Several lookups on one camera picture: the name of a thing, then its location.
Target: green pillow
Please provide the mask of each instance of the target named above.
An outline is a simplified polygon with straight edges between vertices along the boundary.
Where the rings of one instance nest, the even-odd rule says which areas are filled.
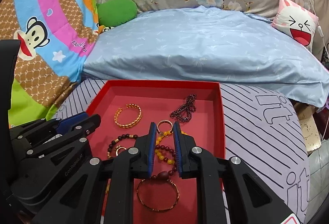
[[[98,6],[99,25],[122,25],[137,16],[137,5],[132,0],[109,0]]]

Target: red box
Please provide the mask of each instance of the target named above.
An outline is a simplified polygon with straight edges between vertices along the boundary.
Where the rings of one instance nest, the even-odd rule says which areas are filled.
[[[87,109],[89,115],[97,113],[102,119],[100,127],[88,137],[93,156],[106,159],[108,144],[119,135],[129,133],[141,136],[148,133],[151,122],[173,122],[169,114],[184,104],[185,98],[192,93],[197,95],[196,112],[192,113],[190,122],[180,124],[181,130],[193,136],[198,146],[212,152],[216,157],[225,158],[224,114],[219,83],[153,80],[110,80],[103,86]],[[123,108],[118,118],[119,123],[130,123],[138,115],[136,109],[126,108],[129,103],[139,105],[143,117],[133,128],[122,129],[114,123],[114,114],[119,107]],[[164,124],[160,130],[166,131],[169,128],[169,125]],[[134,145],[134,140],[126,139],[118,144],[128,148]],[[164,137],[160,144],[174,147],[171,137]],[[172,166],[155,156],[153,174],[171,168]],[[136,188],[140,180],[135,180],[134,224],[197,223],[195,179],[182,180],[176,173],[171,180],[179,189],[180,199],[172,210],[165,213],[150,211],[139,202]],[[143,192],[145,197],[142,199],[153,208],[170,207],[175,201],[176,192],[169,184],[146,184],[140,189],[141,195]]]

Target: cartoon blanket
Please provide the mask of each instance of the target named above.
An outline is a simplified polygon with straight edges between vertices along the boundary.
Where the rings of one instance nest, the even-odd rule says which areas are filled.
[[[9,125],[51,118],[98,35],[93,0],[2,0],[0,39],[19,39]]]

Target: gold ring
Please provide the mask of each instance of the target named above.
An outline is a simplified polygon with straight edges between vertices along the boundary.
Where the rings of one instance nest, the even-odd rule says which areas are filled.
[[[147,207],[148,209],[150,209],[150,210],[152,210],[152,211],[154,211],[154,212],[165,212],[165,211],[168,211],[168,210],[170,210],[170,209],[173,209],[174,206],[178,203],[178,200],[179,200],[179,197],[180,197],[179,190],[178,190],[176,184],[173,183],[171,180],[166,180],[167,183],[169,183],[169,184],[171,184],[172,186],[175,187],[175,190],[176,190],[176,201],[175,201],[175,203],[174,203],[171,207],[166,208],[166,209],[155,209],[155,208],[151,208],[151,207],[147,206],[147,205],[143,202],[143,200],[139,197],[139,187],[140,187],[141,184],[142,184],[144,181],[146,181],[146,180],[150,180],[150,179],[144,179],[144,180],[142,180],[142,181],[138,184],[138,186],[137,186],[136,193],[137,193],[137,197],[138,197],[140,203],[141,203],[143,206]]]
[[[171,126],[171,129],[170,129],[170,133],[173,133],[173,124],[169,121],[169,120],[162,120],[159,122],[159,124],[157,124],[157,133],[160,134],[160,135],[163,135],[163,132],[159,130],[159,126],[161,124],[164,124],[164,123],[167,123]]]
[[[127,148],[122,147],[121,145],[116,146],[116,156],[118,156],[118,151],[119,151],[120,149],[125,149],[125,150],[126,150]]]
[[[126,104],[126,107],[127,107],[127,108],[136,108],[136,109],[138,109],[138,110],[139,110],[139,114],[138,114],[138,117],[136,118],[135,121],[133,121],[133,122],[131,122],[131,123],[129,123],[129,124],[125,124],[125,125],[123,125],[123,124],[119,124],[119,123],[118,123],[118,116],[119,116],[119,114],[122,112],[122,108],[120,107],[120,108],[116,111],[116,113],[114,114],[114,122],[115,122],[120,128],[123,128],[123,129],[129,129],[129,128],[132,128],[132,127],[136,126],[136,125],[139,123],[139,121],[141,120],[141,118],[142,118],[142,110],[140,109],[140,107],[139,107],[137,104],[131,104],[131,103],[129,103],[129,104]]]

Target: blue bed sheet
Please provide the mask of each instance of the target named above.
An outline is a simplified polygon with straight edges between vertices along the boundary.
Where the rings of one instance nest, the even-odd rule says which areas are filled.
[[[141,13],[101,34],[83,71],[100,79],[253,85],[321,107],[329,93],[328,71],[260,19],[203,6]]]

